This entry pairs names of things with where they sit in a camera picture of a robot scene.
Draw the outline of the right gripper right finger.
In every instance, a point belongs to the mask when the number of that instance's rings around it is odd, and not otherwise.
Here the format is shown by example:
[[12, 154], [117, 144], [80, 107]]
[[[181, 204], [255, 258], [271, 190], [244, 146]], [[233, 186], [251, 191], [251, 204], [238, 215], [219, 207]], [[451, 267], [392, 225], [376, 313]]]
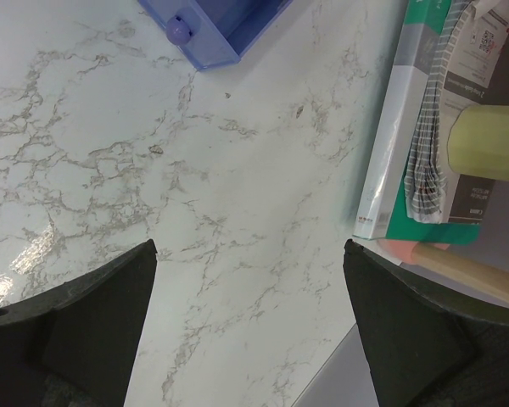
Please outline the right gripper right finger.
[[382, 406], [509, 406], [509, 309], [415, 275], [353, 240], [344, 278]]

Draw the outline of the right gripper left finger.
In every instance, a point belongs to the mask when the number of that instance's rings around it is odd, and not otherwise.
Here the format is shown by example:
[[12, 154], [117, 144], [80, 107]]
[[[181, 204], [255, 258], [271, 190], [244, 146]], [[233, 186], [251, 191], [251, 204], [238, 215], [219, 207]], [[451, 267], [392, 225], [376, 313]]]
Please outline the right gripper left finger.
[[153, 291], [147, 240], [0, 308], [0, 406], [122, 406]]

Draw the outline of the purple blue bin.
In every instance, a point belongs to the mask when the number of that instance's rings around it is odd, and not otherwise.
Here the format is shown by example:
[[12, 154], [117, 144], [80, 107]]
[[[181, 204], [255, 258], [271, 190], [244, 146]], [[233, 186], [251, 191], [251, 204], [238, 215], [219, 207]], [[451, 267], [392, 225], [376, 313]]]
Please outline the purple blue bin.
[[282, 0], [140, 2], [198, 71], [239, 63], [289, 4]]

